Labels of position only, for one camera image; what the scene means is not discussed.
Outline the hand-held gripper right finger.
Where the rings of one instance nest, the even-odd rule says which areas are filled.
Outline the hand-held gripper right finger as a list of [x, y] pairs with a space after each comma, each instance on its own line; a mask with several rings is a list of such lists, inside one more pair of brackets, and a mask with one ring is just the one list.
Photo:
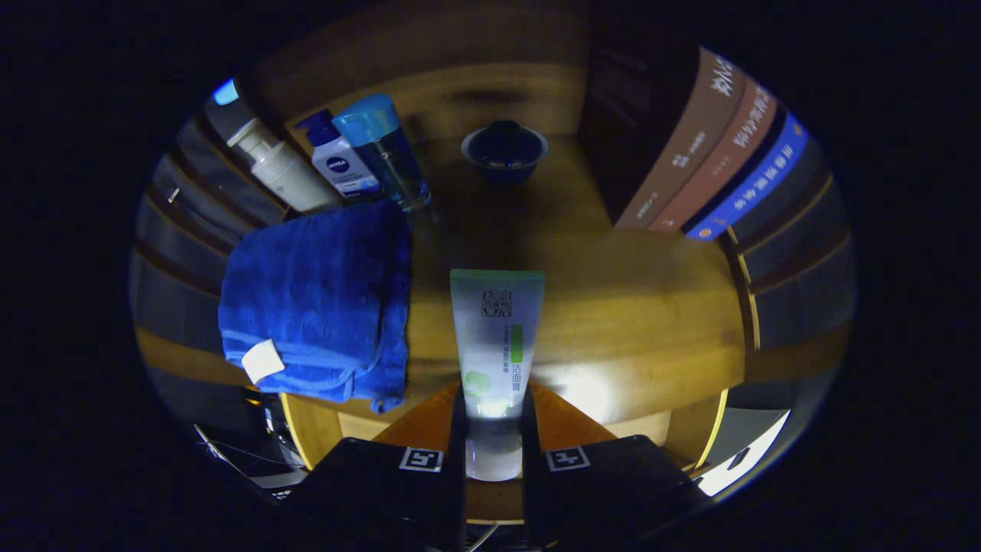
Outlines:
[[709, 497], [649, 437], [614, 436], [531, 383], [521, 415], [524, 524], [537, 549], [645, 549]]

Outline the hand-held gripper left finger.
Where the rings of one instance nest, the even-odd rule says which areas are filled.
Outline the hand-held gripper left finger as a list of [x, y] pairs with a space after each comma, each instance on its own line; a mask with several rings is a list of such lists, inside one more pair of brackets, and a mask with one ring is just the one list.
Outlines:
[[468, 426], [453, 384], [372, 441], [343, 438], [284, 509], [328, 549], [461, 549]]

